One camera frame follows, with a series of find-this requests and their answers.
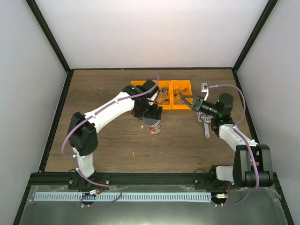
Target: white wall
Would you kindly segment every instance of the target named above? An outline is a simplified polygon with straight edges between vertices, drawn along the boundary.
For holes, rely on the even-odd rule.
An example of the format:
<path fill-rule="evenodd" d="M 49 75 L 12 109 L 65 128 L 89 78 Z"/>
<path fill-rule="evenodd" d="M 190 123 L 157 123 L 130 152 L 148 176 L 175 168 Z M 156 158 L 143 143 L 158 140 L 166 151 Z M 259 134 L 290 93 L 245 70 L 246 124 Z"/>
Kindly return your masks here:
<path fill-rule="evenodd" d="M 66 73 L 26 1 L 0 1 L 0 31 L 0 224 L 12 224 Z"/>
<path fill-rule="evenodd" d="M 71 68 L 232 67 L 267 0 L 37 0 Z"/>
<path fill-rule="evenodd" d="M 300 1 L 278 1 L 238 71 L 261 143 L 300 224 Z"/>

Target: orange tray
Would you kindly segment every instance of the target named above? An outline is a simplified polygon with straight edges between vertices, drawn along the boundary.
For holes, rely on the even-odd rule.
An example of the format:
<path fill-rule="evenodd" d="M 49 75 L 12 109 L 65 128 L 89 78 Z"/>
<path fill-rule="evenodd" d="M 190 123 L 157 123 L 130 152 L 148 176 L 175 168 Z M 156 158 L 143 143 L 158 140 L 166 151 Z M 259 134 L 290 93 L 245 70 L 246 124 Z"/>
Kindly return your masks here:
<path fill-rule="evenodd" d="M 191 85 L 191 81 L 190 80 L 173 80 L 171 81 L 171 86 L 172 86 L 172 109 L 188 109 L 190 110 L 191 108 L 184 104 L 184 105 L 180 105 L 180 104 L 175 104 L 176 102 L 179 101 L 180 97 L 178 98 L 177 96 L 175 96 L 175 94 L 181 94 L 180 92 L 176 92 L 177 90 L 182 90 L 182 92 L 184 92 L 182 95 L 193 95 L 192 94 L 192 85 Z M 189 99 L 187 98 L 187 101 L 189 103 L 193 102 L 193 99 Z"/>
<path fill-rule="evenodd" d="M 137 86 L 137 85 L 142 86 L 145 82 L 146 81 L 132 81 L 131 84 L 134 86 Z M 158 86 L 160 89 L 162 89 L 162 88 L 168 89 L 168 99 L 169 99 L 169 104 L 165 104 L 165 105 L 158 104 L 158 106 L 161 106 L 163 109 L 172 109 L 173 89 L 171 86 L 171 82 L 170 81 L 159 81 Z"/>

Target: gray floor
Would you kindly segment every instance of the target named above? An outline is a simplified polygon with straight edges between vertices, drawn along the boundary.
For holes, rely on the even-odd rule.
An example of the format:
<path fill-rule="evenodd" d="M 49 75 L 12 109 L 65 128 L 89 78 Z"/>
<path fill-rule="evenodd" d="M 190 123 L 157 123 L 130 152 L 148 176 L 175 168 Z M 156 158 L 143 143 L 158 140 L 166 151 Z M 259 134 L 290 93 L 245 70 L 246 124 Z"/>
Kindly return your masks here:
<path fill-rule="evenodd" d="M 245 193 L 246 190 L 232 190 L 228 202 L 238 201 Z M 286 225 L 287 222 L 275 190 L 260 188 L 252 190 L 248 199 L 240 205 L 226 208 L 193 202 L 116 202 L 109 206 L 82 209 L 77 202 L 31 201 L 26 205 L 21 224 Z"/>

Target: brown wood surface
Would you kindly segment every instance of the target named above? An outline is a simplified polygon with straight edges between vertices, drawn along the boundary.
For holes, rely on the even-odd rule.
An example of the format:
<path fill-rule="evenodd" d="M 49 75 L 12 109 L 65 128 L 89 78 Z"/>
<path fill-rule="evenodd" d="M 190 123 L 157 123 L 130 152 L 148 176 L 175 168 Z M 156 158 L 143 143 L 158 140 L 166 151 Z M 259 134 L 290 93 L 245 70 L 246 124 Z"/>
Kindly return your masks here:
<path fill-rule="evenodd" d="M 131 80 L 145 80 L 153 74 L 161 80 L 190 80 L 193 94 L 202 95 L 201 83 L 235 84 L 231 70 L 77 70 L 67 94 L 53 141 L 46 171 L 68 171 L 75 168 L 75 159 L 61 154 L 71 116 L 86 113 L 114 98 Z M 220 87 L 210 90 L 209 99 L 215 102 L 227 92 L 234 96 L 232 118 L 242 115 L 238 92 Z M 94 151 L 94 166 L 98 172 L 193 172 L 208 170 L 211 165 L 232 165 L 233 150 L 212 131 L 205 137 L 204 125 L 192 110 L 163 110 L 162 132 L 151 137 L 141 120 L 127 112 L 98 134 Z M 246 119 L 239 129 L 250 137 Z M 69 144 L 66 151 L 71 152 Z"/>

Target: jar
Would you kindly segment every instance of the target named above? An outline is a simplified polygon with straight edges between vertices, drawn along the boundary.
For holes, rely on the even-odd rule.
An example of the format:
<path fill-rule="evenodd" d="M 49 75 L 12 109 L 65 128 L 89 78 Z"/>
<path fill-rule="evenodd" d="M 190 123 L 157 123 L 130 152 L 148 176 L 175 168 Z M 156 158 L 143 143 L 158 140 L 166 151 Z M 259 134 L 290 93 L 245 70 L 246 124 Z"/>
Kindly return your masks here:
<path fill-rule="evenodd" d="M 160 120 L 145 118 L 144 121 L 147 126 L 147 130 L 151 136 L 158 136 L 160 134 L 161 131 Z"/>

